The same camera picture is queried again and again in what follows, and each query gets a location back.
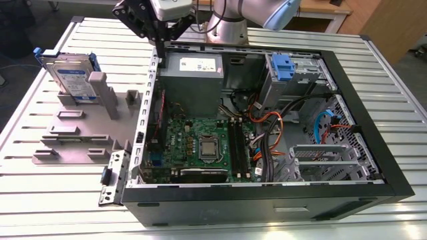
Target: wooden cabinet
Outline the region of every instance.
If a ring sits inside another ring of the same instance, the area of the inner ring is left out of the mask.
[[[368,35],[390,64],[427,31],[427,0],[345,0],[352,9],[338,34]]]

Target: cpu socket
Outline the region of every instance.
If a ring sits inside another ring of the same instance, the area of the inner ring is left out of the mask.
[[[218,138],[216,136],[198,137],[198,160],[210,164],[218,160]]]

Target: aluminum table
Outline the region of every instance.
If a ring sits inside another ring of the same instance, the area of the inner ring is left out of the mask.
[[[55,49],[97,55],[114,92],[144,93],[153,46],[114,19],[73,18]],[[101,165],[34,166],[59,103],[42,69],[0,134],[0,236],[142,239],[425,239],[427,114],[368,40],[356,35],[250,28],[252,46],[333,51],[414,196],[337,221],[144,227],[123,207],[97,207]],[[186,32],[180,41],[202,42]]]

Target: blue hard drive label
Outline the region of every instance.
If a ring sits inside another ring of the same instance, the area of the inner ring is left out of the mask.
[[[94,100],[95,96],[74,96],[73,98],[77,100]]]
[[[75,102],[94,102],[95,93],[90,84],[87,83],[89,73],[78,69],[57,69],[55,75]]]
[[[65,70],[65,69],[58,69],[57,73],[59,74],[77,74],[77,75],[85,75],[85,71],[82,70]]]

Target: blue drive latch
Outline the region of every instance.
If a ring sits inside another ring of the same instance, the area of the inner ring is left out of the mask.
[[[294,63],[285,54],[272,54],[270,63],[273,70],[277,73],[277,80],[280,82],[286,82],[293,78],[294,75]]]

